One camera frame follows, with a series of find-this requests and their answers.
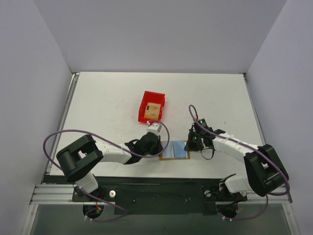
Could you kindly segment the orange credit card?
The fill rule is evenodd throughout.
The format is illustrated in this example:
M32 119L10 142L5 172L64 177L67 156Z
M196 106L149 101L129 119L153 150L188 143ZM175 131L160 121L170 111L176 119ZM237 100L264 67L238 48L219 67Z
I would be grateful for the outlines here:
M144 112L144 118L158 119L160 110L161 104L148 102Z

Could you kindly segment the red plastic bin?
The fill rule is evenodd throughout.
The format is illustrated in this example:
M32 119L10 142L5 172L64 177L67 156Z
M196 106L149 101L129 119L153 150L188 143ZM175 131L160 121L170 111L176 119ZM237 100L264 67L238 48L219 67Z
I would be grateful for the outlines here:
M164 105L165 94L145 91L138 111L138 121L145 123L152 119L161 120Z

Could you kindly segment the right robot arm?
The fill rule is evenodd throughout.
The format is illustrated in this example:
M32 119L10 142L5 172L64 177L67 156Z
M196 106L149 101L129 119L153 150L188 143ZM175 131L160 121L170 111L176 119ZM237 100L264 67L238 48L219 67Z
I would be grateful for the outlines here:
M189 129L186 151L221 152L245 165L246 175L232 174L221 180L219 196L230 200L236 193L252 191L263 197L289 194L289 176L275 149L249 144L221 129L213 130L204 119L195 121Z

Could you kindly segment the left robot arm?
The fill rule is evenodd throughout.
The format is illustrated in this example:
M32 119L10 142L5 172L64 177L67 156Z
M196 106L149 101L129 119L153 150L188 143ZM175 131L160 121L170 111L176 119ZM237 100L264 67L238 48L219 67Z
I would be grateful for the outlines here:
M67 182L81 187L84 197L94 202L99 199L101 190L91 170L98 163L131 165L138 163L141 156L158 156L162 150L160 136L152 132L117 147L104 142L97 143L91 135L84 135L60 150L56 157Z

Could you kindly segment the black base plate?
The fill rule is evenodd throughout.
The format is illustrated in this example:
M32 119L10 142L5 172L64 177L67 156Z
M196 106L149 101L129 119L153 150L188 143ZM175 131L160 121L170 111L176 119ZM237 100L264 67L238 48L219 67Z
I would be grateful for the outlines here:
M126 209L132 215L165 215L218 212L218 205L236 208L247 201L240 193L228 193L220 179L97 177L94 196Z

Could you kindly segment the aluminium frame rail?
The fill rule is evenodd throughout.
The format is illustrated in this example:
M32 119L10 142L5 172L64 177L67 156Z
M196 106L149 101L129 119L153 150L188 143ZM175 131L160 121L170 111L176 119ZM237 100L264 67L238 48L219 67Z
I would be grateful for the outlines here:
M72 195L75 185L67 184L38 184L35 186L30 204L34 205L95 205L95 202L73 202ZM247 201L240 204L264 204L265 197L260 197L255 193L248 192ZM290 195L268 196L269 204L289 204L292 203Z

